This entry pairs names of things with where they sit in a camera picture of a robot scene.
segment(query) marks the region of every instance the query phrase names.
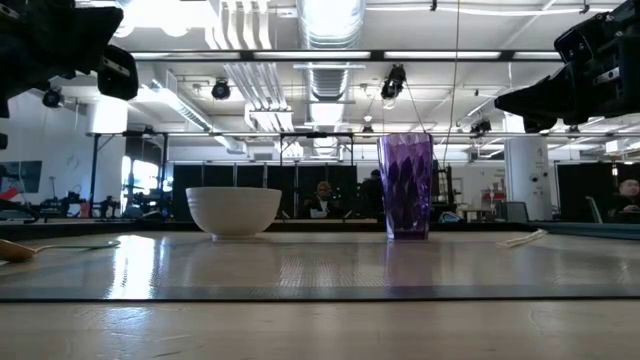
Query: wooden spoon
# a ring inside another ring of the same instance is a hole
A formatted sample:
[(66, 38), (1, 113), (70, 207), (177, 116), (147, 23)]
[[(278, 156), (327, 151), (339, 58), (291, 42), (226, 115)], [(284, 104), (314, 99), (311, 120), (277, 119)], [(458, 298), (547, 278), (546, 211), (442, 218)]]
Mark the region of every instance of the wooden spoon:
[(31, 259), (38, 253), (49, 249), (107, 249), (120, 245), (120, 241), (109, 241), (103, 245), (48, 245), (37, 249), (32, 249), (23, 245), (18, 245), (11, 241), (0, 240), (0, 260), (9, 262), (21, 262)]

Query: white pillar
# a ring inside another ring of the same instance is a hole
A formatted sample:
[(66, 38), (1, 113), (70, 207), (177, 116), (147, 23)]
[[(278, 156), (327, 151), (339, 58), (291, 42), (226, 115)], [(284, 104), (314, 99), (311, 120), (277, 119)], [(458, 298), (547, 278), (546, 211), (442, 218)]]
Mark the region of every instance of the white pillar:
[[(125, 101), (103, 96), (98, 103), (87, 106), (89, 132), (121, 133), (127, 130), (128, 110)], [(114, 199), (120, 198), (125, 144), (126, 139), (123, 137), (110, 139), (109, 135), (103, 135), (100, 138), (102, 148), (98, 152), (96, 167), (96, 188), (93, 197), (95, 203), (109, 195)]]
[[(506, 114), (506, 132), (524, 132), (522, 118)], [(542, 137), (515, 137), (505, 141), (507, 201), (527, 205), (530, 220), (550, 220), (549, 152)]]

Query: spoon handle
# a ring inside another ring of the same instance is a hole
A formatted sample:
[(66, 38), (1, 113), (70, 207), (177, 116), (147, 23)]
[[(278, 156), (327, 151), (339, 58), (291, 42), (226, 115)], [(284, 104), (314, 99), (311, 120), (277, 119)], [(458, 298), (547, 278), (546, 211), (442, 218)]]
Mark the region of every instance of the spoon handle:
[(120, 245), (120, 241), (113, 240), (109, 241), (106, 244), (102, 245), (48, 245), (35, 249), (36, 253), (40, 253), (44, 250), (49, 249), (87, 249), (87, 250), (97, 250), (97, 249), (108, 249), (112, 247), (116, 247)]

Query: purple glass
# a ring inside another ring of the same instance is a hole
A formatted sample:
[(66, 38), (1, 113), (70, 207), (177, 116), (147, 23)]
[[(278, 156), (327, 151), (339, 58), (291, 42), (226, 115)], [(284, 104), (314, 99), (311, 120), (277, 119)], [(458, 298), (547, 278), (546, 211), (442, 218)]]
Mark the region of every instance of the purple glass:
[(431, 211), (433, 137), (392, 134), (378, 140), (378, 159), (387, 218), (387, 236), (426, 240)]

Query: man in dark jacket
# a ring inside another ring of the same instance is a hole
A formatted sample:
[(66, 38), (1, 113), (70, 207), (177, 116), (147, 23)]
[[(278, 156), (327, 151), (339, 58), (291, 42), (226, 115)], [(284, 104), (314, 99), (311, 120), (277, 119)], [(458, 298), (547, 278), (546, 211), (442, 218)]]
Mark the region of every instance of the man in dark jacket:
[(628, 218), (628, 216), (625, 216), (626, 214), (640, 213), (640, 199), (638, 198), (640, 184), (638, 180), (626, 179), (620, 182), (618, 190), (619, 193), (611, 198), (608, 206), (609, 210), (607, 211), (609, 219), (614, 222), (620, 217)]
[(360, 186), (360, 198), (362, 199), (361, 214), (365, 217), (377, 219), (384, 213), (380, 170), (373, 170), (371, 177), (362, 182)]
[(331, 197), (331, 184), (321, 181), (316, 189), (316, 196), (304, 201), (300, 217), (304, 219), (341, 219), (344, 211), (340, 203)]

